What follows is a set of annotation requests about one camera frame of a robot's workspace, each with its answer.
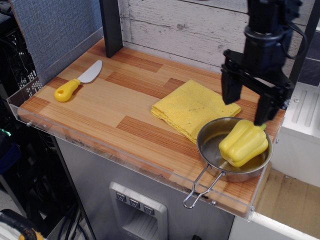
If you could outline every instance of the white wooden wall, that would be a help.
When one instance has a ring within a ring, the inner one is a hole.
[[[220,73],[223,52],[243,52],[247,0],[118,0],[126,47]],[[304,30],[314,0],[304,0],[294,22]],[[290,54],[299,49],[294,34]],[[288,76],[293,65],[287,60]]]

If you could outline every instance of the yellow sponge cloth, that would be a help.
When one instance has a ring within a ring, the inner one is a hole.
[[[189,80],[156,102],[151,113],[185,135],[193,143],[208,122],[234,117],[241,111],[235,103],[225,105],[222,96],[196,81]]]

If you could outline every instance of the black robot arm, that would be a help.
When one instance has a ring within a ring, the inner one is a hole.
[[[240,99],[242,86],[260,95],[254,124],[272,120],[286,106],[294,84],[282,72],[293,31],[306,37],[291,21],[299,17],[300,0],[248,0],[249,24],[245,28],[244,52],[224,52],[222,98],[225,104]]]

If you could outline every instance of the wire handle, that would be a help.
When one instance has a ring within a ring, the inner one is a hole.
[[[183,205],[187,208],[187,209],[192,209],[197,201],[199,200],[199,198],[201,198],[203,195],[207,194],[208,192],[210,192],[210,190],[214,187],[214,185],[216,185],[216,183],[218,182],[218,180],[222,177],[225,176],[226,173],[224,171],[222,171],[219,176],[214,180],[214,182],[211,184],[210,187],[207,188],[206,191],[200,193],[198,195],[198,197],[195,199],[195,201],[193,202],[193,204],[191,206],[188,206],[186,204],[187,200],[196,192],[196,185],[199,182],[199,180],[201,179],[201,177],[203,176],[203,174],[205,173],[205,171],[208,169],[208,167],[210,166],[210,164],[207,164],[207,166],[202,170],[202,172],[199,174],[199,176],[197,177],[197,179],[194,181],[193,185],[192,185],[192,191],[190,192],[190,194],[183,200]]]

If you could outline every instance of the stainless steel pot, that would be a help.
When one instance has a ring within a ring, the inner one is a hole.
[[[273,143],[267,132],[268,148],[260,155],[254,157],[249,162],[241,167],[234,167],[221,157],[219,143],[231,132],[234,126],[242,118],[238,117],[223,117],[208,122],[199,132],[196,140],[198,151],[201,155],[201,162],[204,169],[194,181],[192,191],[183,200],[183,205],[192,209],[196,202],[203,195],[207,194],[218,180],[227,182],[245,182],[258,176],[263,168],[269,162],[273,153]],[[187,205],[187,200],[196,192],[196,185],[203,174],[208,171],[213,176],[217,176],[211,186],[204,192],[200,193],[192,205]]]

